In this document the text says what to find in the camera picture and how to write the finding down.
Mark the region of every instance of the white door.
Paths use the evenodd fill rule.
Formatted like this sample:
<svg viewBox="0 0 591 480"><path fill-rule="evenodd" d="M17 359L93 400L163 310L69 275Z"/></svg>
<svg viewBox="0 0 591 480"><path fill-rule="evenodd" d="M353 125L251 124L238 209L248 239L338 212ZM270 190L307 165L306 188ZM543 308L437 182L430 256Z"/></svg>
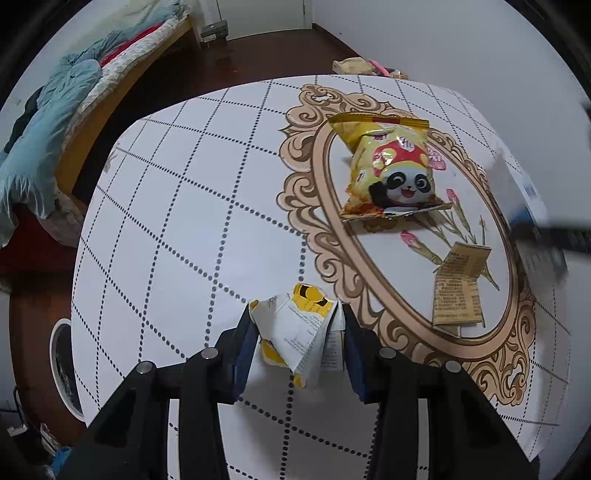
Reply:
<svg viewBox="0 0 591 480"><path fill-rule="evenodd" d="M306 25L304 7L310 5L309 0L217 0L217 4L216 0L207 0L207 3L212 13L217 14L219 7L222 19L228 21L228 40L310 26Z"/></svg>

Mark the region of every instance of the blue blanket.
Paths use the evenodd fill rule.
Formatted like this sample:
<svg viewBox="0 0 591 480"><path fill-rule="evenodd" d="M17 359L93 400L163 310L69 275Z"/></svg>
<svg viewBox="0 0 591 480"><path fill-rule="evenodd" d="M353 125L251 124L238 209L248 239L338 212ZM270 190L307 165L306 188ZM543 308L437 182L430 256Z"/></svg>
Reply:
<svg viewBox="0 0 591 480"><path fill-rule="evenodd" d="M99 81L99 61L113 48L152 25L180 16L174 4L156 10L148 19L111 32L80 53L63 57L37 99L38 111L5 159L0 157L0 245L4 247L18 221L15 203L24 203L38 218L54 210L55 172L70 118Z"/></svg>

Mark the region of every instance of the white tablecloth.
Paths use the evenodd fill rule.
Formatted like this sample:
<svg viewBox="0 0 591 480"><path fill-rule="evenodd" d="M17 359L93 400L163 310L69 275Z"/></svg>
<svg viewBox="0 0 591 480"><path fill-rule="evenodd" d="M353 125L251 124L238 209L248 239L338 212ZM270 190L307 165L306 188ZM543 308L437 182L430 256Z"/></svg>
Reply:
<svg viewBox="0 0 591 480"><path fill-rule="evenodd" d="M459 198L465 223L457 212L445 226L340 223L350 154L324 120L351 110L428 119L437 194ZM86 422L138 361L182 362L234 327L248 300L305 281L350 302L413 360L457 358L533 458L557 426L570 332L563 290L533 296L488 197L483 169L499 149L520 172L467 99L379 77L251 83L137 121L109 156L78 250L72 348ZM455 241L492 248L478 280L486 325L461 339L430 327L433 255ZM177 418L173 403L172 478ZM220 406L230 477L362 478L375 419L346 372L299 390L256 351L243 399Z"/></svg>

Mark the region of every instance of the pink flower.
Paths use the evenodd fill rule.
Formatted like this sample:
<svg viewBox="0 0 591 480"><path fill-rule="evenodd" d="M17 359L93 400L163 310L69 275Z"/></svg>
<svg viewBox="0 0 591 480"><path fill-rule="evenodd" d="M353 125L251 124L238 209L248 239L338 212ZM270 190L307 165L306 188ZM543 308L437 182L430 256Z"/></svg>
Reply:
<svg viewBox="0 0 591 480"><path fill-rule="evenodd" d="M431 145L427 145L429 153L429 165L433 170L443 171L447 168L445 160L441 154L435 150Z"/></svg>
<svg viewBox="0 0 591 480"><path fill-rule="evenodd" d="M400 232L400 238L409 247L416 247L418 244L417 236L413 235L411 232L408 232L406 230L403 230L402 232Z"/></svg>
<svg viewBox="0 0 591 480"><path fill-rule="evenodd" d="M454 192L452 189L447 189L446 193L447 193L447 198L449 198L450 202L460 203L460 199L457 197L456 192Z"/></svg>

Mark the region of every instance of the brown cardboard piece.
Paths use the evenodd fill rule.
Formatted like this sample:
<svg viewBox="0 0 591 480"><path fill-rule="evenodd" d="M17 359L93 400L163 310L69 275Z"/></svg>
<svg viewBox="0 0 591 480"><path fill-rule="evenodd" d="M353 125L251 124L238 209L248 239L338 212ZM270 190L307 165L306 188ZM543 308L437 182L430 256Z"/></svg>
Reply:
<svg viewBox="0 0 591 480"><path fill-rule="evenodd" d="M435 274L433 327L459 336L459 325L482 323L482 308L476 280L489 247L456 242Z"/></svg>

